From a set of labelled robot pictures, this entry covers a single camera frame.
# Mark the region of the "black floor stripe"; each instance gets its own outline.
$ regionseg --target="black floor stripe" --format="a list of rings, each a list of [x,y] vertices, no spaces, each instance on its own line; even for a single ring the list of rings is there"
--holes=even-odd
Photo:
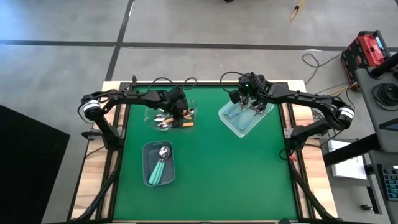
[[[347,47],[340,46],[309,46],[309,45],[260,45],[260,44],[189,44],[189,43],[151,43],[123,42],[121,47],[160,48],[160,49],[241,49],[241,50],[321,50],[343,51]],[[396,52],[398,47],[389,47]]]
[[[134,2],[134,0],[129,0],[129,2],[127,4],[126,12],[124,12],[122,26],[120,27],[120,31],[119,31],[119,35],[118,35],[118,41],[116,42],[116,46],[113,50],[111,62],[109,63],[108,71],[106,72],[105,81],[112,80],[114,68],[116,67],[116,62],[118,61],[121,44],[123,42],[124,34],[126,33],[127,24],[129,23],[129,18],[130,18],[129,13],[132,10],[133,2]]]
[[[114,47],[116,45],[116,42],[46,41],[46,40],[0,40],[0,45]]]

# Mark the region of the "red toolbox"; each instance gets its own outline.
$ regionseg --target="red toolbox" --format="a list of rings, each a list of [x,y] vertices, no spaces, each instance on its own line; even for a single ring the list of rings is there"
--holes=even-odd
[[[361,31],[355,40],[341,54],[341,62],[349,84],[356,82],[355,70],[376,67],[389,58],[390,52],[384,43],[380,31]],[[352,90],[359,91],[358,84]]]

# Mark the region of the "concrete floor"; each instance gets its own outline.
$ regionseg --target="concrete floor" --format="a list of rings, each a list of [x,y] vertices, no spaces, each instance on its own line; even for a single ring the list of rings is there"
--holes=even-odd
[[[299,1],[136,0],[124,42],[347,46],[361,30],[379,29],[398,47],[394,0]],[[0,40],[115,42],[128,0],[0,1]],[[114,47],[0,45],[0,103],[71,134],[43,222],[66,219],[80,171],[89,128],[76,114],[80,98],[100,90]],[[229,70],[262,73],[269,80],[307,80],[313,68],[301,61],[308,51],[228,49],[145,49],[122,47],[112,80],[197,77],[217,80]],[[339,52],[312,52],[320,62]],[[338,59],[318,70],[308,92],[344,83]],[[331,93],[338,88],[328,90]],[[373,133],[360,93],[349,93],[356,117],[340,138]],[[388,223],[386,215],[361,211],[365,187],[331,182],[340,218]]]

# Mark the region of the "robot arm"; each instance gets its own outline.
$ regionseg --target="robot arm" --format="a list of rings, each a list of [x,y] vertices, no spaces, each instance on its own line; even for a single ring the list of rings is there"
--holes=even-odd
[[[146,93],[132,93],[129,91],[97,91],[89,95],[85,95],[81,99],[80,108],[83,108],[84,115],[90,121],[94,121],[102,131],[102,138],[105,147],[110,150],[117,150],[122,146],[121,138],[117,129],[107,122],[104,115],[111,108],[118,104],[127,105],[145,105],[149,108],[161,108],[172,114],[173,127],[177,128],[182,125],[184,113],[188,111],[188,103],[184,91],[175,87],[170,91],[165,90],[148,90]]]
[[[293,103],[319,109],[325,118],[308,126],[296,126],[289,138],[288,148],[296,150],[304,147],[308,137],[323,133],[331,128],[336,130],[348,129],[354,118],[354,109],[341,98],[327,95],[301,93],[264,79],[263,75],[246,73],[240,76],[238,89],[231,91],[229,97],[233,103],[248,96],[263,104]]]

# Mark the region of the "green table surface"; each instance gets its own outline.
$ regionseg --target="green table surface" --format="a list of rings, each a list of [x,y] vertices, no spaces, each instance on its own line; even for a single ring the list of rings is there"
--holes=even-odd
[[[114,220],[296,220],[288,166],[278,156],[284,147],[278,107],[239,138],[218,117],[229,101],[221,87],[186,94],[198,103],[190,133],[154,130],[144,122],[146,107],[131,106]],[[173,145],[175,180],[148,187],[142,148],[161,140]]]

